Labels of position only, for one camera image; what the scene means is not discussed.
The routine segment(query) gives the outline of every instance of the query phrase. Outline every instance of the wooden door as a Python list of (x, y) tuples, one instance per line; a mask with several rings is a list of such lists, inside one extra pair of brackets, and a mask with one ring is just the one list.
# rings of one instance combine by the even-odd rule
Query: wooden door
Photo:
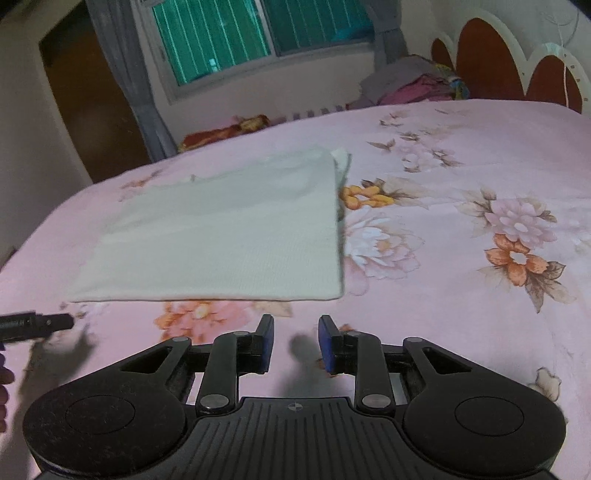
[(99, 182), (148, 164), (134, 114), (107, 65), (86, 3), (40, 47), (61, 116), (90, 178)]

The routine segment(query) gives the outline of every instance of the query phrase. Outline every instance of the folded white towel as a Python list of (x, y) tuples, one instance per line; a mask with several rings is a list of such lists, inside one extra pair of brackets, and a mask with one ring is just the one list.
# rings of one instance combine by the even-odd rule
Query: folded white towel
[(345, 150), (313, 148), (134, 197), (69, 300), (338, 298), (348, 166)]

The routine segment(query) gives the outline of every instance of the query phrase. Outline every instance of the bed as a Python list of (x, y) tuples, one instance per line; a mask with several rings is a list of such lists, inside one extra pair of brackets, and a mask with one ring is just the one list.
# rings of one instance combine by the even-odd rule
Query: bed
[[(241, 396), (351, 396), (354, 379), (323, 370), (316, 325), (400, 345), (410, 336), (529, 385), (562, 409), (553, 472), (591, 472), (591, 120), (552, 103), (475, 99), (380, 106), (279, 125), (78, 193), (0, 274), (0, 313), (68, 312), (73, 330), (7, 346), (9, 430), (0, 477), (37, 473), (20, 424), (44, 392), (173, 336), (210, 343), (275, 317), (271, 369)], [(104, 226), (154, 186), (205, 178), (311, 145), (352, 155), (346, 187), (345, 294), (332, 301), (71, 304), (64, 291)], [(195, 400), (199, 379), (190, 400)]]

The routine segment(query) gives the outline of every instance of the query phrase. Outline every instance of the headboard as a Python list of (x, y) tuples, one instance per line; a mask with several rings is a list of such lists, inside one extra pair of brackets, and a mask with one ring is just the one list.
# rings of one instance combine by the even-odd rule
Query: headboard
[(556, 43), (539, 45), (526, 58), (511, 30), (496, 16), (475, 8), (457, 43), (438, 33), (431, 58), (454, 68), (470, 89), (471, 98), (534, 100), (566, 105), (591, 116), (591, 82), (580, 62)]

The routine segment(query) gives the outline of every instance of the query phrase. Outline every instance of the floral pattern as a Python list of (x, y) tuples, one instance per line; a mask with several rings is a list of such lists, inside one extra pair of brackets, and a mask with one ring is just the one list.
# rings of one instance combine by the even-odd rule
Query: floral pattern
[(368, 278), (402, 279), (419, 268), (415, 252), (423, 240), (370, 206), (345, 217), (345, 284), (349, 293), (363, 295)]
[(442, 108), (436, 108), (435, 111), (438, 113), (443, 113), (443, 115), (459, 115), (459, 116), (466, 116), (467, 114), (470, 113), (470, 110), (455, 109), (455, 108), (454, 109), (446, 108), (445, 110)]
[(549, 224), (549, 217), (554, 217), (548, 211), (545, 219), (541, 218), (542, 208), (536, 210), (530, 202), (518, 199), (493, 200), (491, 212), (485, 212), (484, 216), (495, 233), (505, 235), (511, 242), (519, 241), (528, 248), (536, 248), (556, 240)]
[(534, 383), (527, 386), (541, 393), (547, 399), (556, 402), (560, 396), (560, 384), (562, 380), (552, 375), (546, 367), (539, 368)]
[(91, 319), (101, 315), (109, 306), (108, 301), (94, 301), (90, 303), (68, 303), (63, 301), (59, 305), (60, 312), (68, 312), (76, 320)]
[[(385, 120), (380, 121), (381, 125), (394, 125)], [(420, 133), (402, 132), (401, 142), (395, 138), (387, 143), (368, 142), (369, 145), (384, 150), (385, 153), (396, 152), (401, 157), (404, 171), (407, 173), (419, 173), (436, 167), (459, 167), (463, 163), (456, 160), (455, 152), (442, 148), (439, 141), (449, 135), (449, 127), (437, 127), (422, 129)]]
[(189, 300), (164, 303), (164, 314), (154, 320), (163, 330), (161, 341), (187, 336), (194, 344), (212, 343), (225, 332), (239, 330), (262, 313), (290, 317), (289, 302)]
[(379, 121), (379, 124), (382, 125), (382, 127), (401, 127), (404, 124), (401, 120), (408, 117), (408, 110), (399, 110), (391, 112), (387, 117), (382, 118)]
[(358, 210), (363, 206), (380, 208), (389, 205), (427, 208), (420, 199), (429, 195), (430, 192), (417, 182), (391, 176), (387, 176), (386, 180), (362, 180), (361, 187), (350, 185), (340, 192), (340, 198), (349, 210)]
[(525, 287), (537, 313), (545, 296), (560, 303), (575, 301), (557, 281), (566, 266), (531, 253), (557, 239), (551, 228), (558, 220), (545, 204), (533, 197), (499, 200), (486, 187), (479, 192), (465, 191), (463, 195), (467, 202), (457, 209), (473, 217), (472, 236), (493, 233), (496, 248), (485, 251), (493, 266), (480, 269), (493, 285)]
[(555, 230), (570, 240), (575, 253), (588, 255), (591, 252), (591, 209), (567, 209)]
[(124, 202), (135, 197), (136, 195), (141, 194), (143, 187), (145, 187), (151, 180), (154, 180), (155, 178), (159, 177), (163, 171), (163, 168), (159, 168), (158, 170), (154, 170), (150, 175), (144, 177), (143, 179), (132, 180), (123, 184), (121, 186), (123, 194), (119, 198), (119, 201)]

